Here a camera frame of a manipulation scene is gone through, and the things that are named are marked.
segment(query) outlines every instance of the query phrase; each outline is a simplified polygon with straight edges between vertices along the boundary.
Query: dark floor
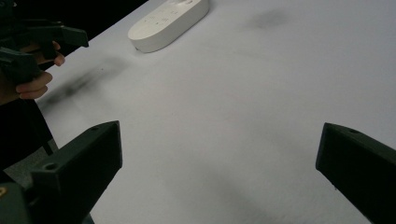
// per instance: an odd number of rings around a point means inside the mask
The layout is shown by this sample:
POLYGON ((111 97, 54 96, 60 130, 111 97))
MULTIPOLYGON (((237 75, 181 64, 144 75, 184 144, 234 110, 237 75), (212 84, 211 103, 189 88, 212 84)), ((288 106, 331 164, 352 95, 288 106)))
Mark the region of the dark floor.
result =
MULTIPOLYGON (((15 0, 14 15, 19 19, 62 21, 65 26, 85 30, 91 40, 147 1, 15 0)), ((77 48, 63 45, 61 53, 67 56, 77 48)))

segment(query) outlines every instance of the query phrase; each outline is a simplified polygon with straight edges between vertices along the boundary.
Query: human hand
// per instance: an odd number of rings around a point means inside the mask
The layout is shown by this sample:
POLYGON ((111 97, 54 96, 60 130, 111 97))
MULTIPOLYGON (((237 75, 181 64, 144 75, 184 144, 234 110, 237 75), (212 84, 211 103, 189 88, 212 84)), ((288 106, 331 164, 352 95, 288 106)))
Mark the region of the human hand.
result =
MULTIPOLYGON (((57 42, 52 42, 55 50, 59 50, 61 46, 57 42)), ((57 66, 61 66, 65 57, 57 52, 57 57, 53 60, 47 60, 39 51, 37 44, 31 44, 28 47, 21 49, 23 52, 32 53, 37 61, 37 64, 47 63, 53 61, 57 66)), ((48 90, 47 84, 52 81, 52 74, 42 71, 31 82, 22 83, 18 86, 13 85, 6 77, 0 74, 0 105, 4 105, 11 101, 21 99, 37 99, 44 95, 48 90)))

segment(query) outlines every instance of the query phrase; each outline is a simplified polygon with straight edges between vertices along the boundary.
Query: white power strip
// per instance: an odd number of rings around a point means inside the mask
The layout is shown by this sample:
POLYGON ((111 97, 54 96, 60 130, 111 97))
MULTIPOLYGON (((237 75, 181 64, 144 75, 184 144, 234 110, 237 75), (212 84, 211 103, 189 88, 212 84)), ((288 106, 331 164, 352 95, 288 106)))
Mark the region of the white power strip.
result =
POLYGON ((162 49, 208 11, 209 0, 168 0, 135 23, 128 32, 128 38, 145 53, 162 49))

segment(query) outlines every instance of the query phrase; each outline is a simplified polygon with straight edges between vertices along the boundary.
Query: white plastic object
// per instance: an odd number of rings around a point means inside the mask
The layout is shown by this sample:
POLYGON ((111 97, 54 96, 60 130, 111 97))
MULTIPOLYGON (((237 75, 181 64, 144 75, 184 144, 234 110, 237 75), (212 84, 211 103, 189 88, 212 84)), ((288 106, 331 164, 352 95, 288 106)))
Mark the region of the white plastic object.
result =
POLYGON ((209 11, 209 0, 167 0, 135 23, 128 38, 148 53, 168 46, 209 11))

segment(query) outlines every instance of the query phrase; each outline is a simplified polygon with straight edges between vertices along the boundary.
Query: table surface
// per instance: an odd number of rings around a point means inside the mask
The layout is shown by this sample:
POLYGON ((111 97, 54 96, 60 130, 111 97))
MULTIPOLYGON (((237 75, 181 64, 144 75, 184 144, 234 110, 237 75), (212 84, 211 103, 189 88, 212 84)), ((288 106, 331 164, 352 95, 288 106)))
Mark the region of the table surface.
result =
POLYGON ((171 45, 137 51, 129 28, 163 2, 52 66, 37 100, 59 147, 120 121, 95 223, 368 224, 315 162, 325 122, 396 148, 396 1, 210 0, 171 45))

